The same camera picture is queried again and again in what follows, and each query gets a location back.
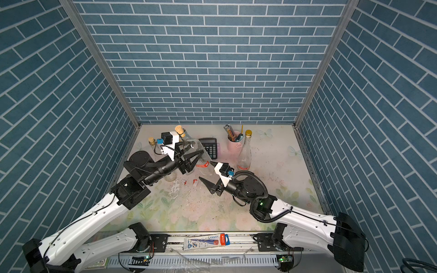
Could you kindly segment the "corked glass bottle red label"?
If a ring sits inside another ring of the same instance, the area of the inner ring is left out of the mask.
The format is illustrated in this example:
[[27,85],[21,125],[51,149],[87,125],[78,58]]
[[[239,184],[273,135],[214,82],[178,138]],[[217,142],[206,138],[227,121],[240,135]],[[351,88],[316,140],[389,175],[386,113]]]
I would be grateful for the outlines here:
[[182,141],[184,143],[184,151],[187,154],[202,151],[202,153],[198,155],[199,159],[196,162],[196,167],[199,169],[201,174],[204,176],[210,176],[215,174],[214,168],[211,165],[211,157],[209,156],[208,152],[201,144],[201,142],[198,139],[190,137],[181,125],[176,126],[175,131],[182,138]]

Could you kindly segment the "clear glass bottle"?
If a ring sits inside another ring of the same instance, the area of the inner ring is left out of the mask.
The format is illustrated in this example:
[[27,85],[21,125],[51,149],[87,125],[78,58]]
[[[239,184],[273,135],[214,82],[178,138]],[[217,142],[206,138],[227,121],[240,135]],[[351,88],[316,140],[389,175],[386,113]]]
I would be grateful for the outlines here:
[[[159,161],[159,160],[161,160],[162,158],[165,157],[165,155],[162,154],[162,150],[158,146],[157,140],[155,138],[153,138],[153,137],[149,138],[149,145],[152,148],[152,151],[153,151],[153,154],[154,154],[154,161],[155,162],[157,162],[157,161]],[[167,181],[167,182],[173,182],[173,181],[176,180],[176,178],[177,178],[176,172],[172,172],[169,175],[166,175],[164,177],[165,181]]]

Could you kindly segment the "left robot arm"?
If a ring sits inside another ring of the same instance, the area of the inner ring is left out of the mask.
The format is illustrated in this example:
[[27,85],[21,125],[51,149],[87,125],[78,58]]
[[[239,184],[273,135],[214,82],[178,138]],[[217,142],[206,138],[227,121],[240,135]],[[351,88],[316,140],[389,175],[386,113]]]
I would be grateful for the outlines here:
[[32,273],[79,273],[89,265],[125,251],[152,253],[154,243],[141,223],[109,237],[89,243],[88,240],[105,225],[136,207],[151,193],[149,186],[179,169],[191,172],[205,151],[187,142],[164,146],[173,155],[157,162],[146,151],[135,152],[124,167],[129,174],[113,186],[101,201],[78,219],[43,240],[31,239],[22,249]]

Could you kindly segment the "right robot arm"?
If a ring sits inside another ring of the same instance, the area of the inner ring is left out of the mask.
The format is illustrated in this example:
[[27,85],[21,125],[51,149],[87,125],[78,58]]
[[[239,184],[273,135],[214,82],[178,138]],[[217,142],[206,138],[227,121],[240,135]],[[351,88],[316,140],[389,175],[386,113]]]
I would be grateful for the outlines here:
[[313,213],[298,208],[268,193],[266,185],[254,173],[235,171],[227,163],[214,163],[217,183],[201,177],[211,194],[227,192],[248,205],[249,213],[264,224],[274,223],[272,241],[275,248],[316,250],[334,257],[342,266],[364,271],[368,240],[359,224],[346,213],[336,216]]

